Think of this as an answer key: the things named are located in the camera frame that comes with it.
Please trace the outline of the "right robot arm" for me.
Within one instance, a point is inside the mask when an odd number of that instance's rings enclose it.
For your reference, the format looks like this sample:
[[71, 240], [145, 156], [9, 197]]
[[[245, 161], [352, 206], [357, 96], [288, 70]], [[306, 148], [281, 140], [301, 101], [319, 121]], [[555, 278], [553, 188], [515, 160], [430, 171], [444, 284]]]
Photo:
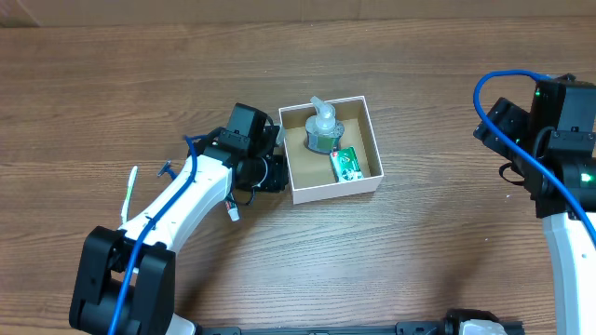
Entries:
[[[491, 79], [525, 76], [535, 82], [530, 110], [500, 98], [490, 111], [481, 89]], [[549, 248], [560, 334], [595, 331], [595, 86], [572, 74], [528, 70], [484, 75], [472, 94], [481, 121], [474, 136], [506, 158], [506, 168], [535, 203]]]

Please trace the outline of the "clear pump soap bottle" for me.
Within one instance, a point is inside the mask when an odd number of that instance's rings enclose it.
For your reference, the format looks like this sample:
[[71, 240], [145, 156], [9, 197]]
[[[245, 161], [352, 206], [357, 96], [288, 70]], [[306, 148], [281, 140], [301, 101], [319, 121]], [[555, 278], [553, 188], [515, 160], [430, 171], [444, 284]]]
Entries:
[[336, 119], [334, 106], [313, 96], [310, 99], [316, 114], [305, 122], [305, 147], [318, 154], [330, 154], [340, 148], [340, 140], [344, 135], [344, 124]]

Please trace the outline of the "green toothpaste tube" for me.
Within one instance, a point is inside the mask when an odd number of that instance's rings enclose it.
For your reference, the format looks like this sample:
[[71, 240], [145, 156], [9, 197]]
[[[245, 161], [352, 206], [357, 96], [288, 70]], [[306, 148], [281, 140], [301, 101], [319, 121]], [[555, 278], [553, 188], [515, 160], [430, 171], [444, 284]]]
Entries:
[[236, 202], [233, 200], [225, 200], [224, 204], [226, 206], [226, 210], [231, 221], [238, 221], [240, 219], [240, 216]]

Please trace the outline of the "green white toothbrush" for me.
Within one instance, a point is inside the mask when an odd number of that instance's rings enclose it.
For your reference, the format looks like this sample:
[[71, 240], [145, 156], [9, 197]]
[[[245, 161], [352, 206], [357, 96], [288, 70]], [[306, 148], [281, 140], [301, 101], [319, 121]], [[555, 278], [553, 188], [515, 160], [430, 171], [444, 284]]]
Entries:
[[135, 185], [135, 181], [137, 178], [137, 174], [138, 174], [138, 167], [133, 166], [129, 173], [129, 178], [128, 178], [128, 182], [127, 182], [127, 191], [126, 191], [125, 199], [123, 201], [122, 208], [120, 211], [120, 219], [121, 219], [122, 224], [124, 224], [128, 221], [129, 204], [130, 204], [130, 200], [131, 200], [132, 193], [134, 190], [134, 185]]

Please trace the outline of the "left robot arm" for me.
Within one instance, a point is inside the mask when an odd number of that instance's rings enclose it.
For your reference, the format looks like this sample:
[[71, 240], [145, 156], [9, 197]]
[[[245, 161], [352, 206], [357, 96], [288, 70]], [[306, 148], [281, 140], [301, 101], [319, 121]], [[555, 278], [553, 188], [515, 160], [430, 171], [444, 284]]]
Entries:
[[70, 326], [88, 334], [200, 333], [174, 312], [177, 255], [213, 208], [236, 204], [234, 190], [284, 190], [288, 166], [275, 152], [283, 139], [270, 115], [242, 103], [226, 126], [186, 138], [183, 168], [156, 200], [118, 229], [98, 226], [85, 239]]

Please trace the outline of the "green Dettol soap bar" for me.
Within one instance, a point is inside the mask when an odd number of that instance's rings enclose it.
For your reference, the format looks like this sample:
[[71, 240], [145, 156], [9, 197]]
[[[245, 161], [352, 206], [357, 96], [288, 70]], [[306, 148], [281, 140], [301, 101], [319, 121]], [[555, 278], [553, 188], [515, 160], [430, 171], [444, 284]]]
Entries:
[[364, 178], [353, 146], [331, 152], [330, 160], [337, 182], [357, 181]]

